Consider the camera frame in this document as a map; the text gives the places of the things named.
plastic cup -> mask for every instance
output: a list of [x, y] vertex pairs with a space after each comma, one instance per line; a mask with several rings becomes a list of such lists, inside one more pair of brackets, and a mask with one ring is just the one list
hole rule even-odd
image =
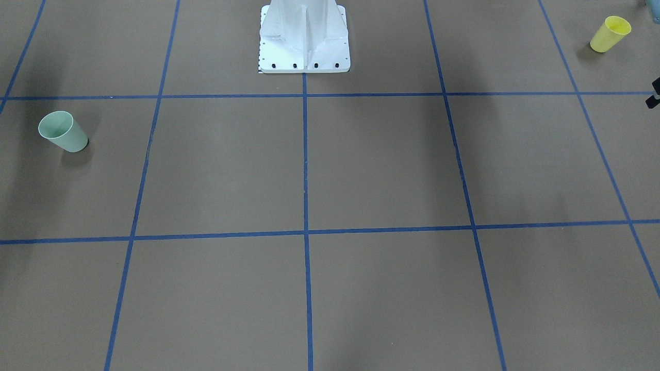
[[631, 30], [632, 27], [627, 20], [616, 15], [611, 15], [605, 19], [601, 27], [596, 31], [596, 35], [593, 36], [589, 45], [591, 49], [599, 53], [605, 53], [629, 34]]
[[87, 135], [73, 116], [55, 111], [39, 122], [39, 134], [68, 152], [78, 152], [87, 146]]

